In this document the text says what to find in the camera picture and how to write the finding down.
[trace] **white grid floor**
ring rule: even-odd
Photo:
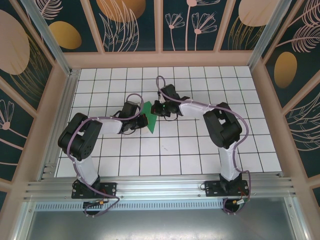
[[[113,115],[122,109],[131,93],[142,94],[145,102],[153,104],[158,99],[157,75],[162,75],[166,84],[174,84],[180,97],[215,105],[227,102],[245,118],[250,132],[238,148],[238,168],[253,173],[281,171],[247,66],[82,69],[70,118],[76,113],[90,117]],[[130,101],[138,103],[140,99],[133,96]],[[102,177],[216,174],[221,169],[218,148],[211,141],[205,122],[180,116],[174,121],[158,118],[153,134],[139,129],[131,135],[101,135],[92,157]],[[56,176],[76,176],[72,162],[63,152]]]

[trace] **green object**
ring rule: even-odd
[[[143,105],[143,109],[141,111],[141,114],[145,114],[145,116],[148,118],[148,129],[153,134],[156,126],[157,116],[154,114],[151,114],[151,102],[147,101]]]

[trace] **mounting plate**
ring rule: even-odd
[[[217,181],[205,181],[201,186],[202,190],[205,191],[206,197],[226,197],[226,196],[241,196],[240,188],[246,195],[249,194],[248,182],[246,180],[239,181],[237,187],[230,190],[229,194],[221,187],[219,180]]]
[[[107,199],[107,197],[101,194],[96,194],[93,196],[92,191],[82,191],[81,185],[78,180],[72,185],[72,199]],[[116,196],[117,193],[117,183],[116,182],[100,182],[99,192],[105,192],[108,195]]]

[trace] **grid tile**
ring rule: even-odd
[[[279,161],[248,67],[136,67],[83,69],[74,96],[70,118],[76,113],[90,117],[111,116],[121,110],[132,93],[145,102],[158,99],[156,76],[164,76],[180,97],[202,103],[228,102],[249,126],[249,136],[239,148],[239,169],[279,172]],[[133,95],[130,101],[139,103]],[[104,134],[96,141],[92,160],[99,175],[143,176],[215,174],[221,169],[218,148],[203,120],[172,114],[158,117],[154,133],[148,128],[126,134]],[[242,127],[241,139],[245,134]],[[57,177],[75,177],[64,153],[59,157]]]

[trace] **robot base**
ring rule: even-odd
[[[232,181],[225,180],[220,175],[220,180],[205,181],[204,183],[206,197],[227,197],[227,196],[241,196],[241,191],[249,194],[248,182],[242,180],[242,174]]]
[[[99,192],[106,193],[108,195],[116,196],[117,183],[116,182],[100,182],[100,177],[91,185],[94,189]],[[106,196],[97,194],[94,191],[87,188],[78,179],[72,184],[72,199],[107,199]]]

